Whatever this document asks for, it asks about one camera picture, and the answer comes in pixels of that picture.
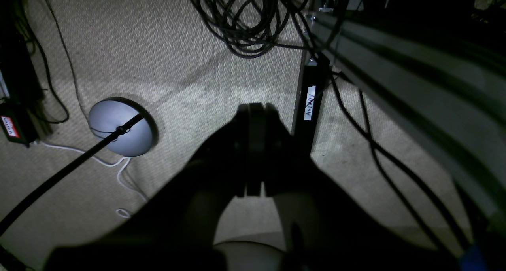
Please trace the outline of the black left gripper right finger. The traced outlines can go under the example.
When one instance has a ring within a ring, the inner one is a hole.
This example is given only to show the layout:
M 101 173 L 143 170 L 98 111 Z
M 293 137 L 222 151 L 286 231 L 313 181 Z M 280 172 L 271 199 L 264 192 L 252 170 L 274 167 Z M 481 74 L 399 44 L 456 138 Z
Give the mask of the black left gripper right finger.
M 403 240 L 373 219 L 304 153 L 266 105 L 265 178 L 288 232 L 283 268 L 311 271 L 457 271 L 457 259 Z

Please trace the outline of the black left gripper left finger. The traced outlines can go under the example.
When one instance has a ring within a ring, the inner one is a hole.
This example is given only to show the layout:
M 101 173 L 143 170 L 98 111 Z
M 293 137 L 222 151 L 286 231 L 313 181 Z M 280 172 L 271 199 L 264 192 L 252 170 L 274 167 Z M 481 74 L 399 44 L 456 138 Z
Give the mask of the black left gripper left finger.
M 49 271 L 224 271 L 226 260 L 213 249 L 223 211 L 244 195 L 240 165 L 248 105 L 212 134 L 133 217 L 99 239 L 55 249 Z

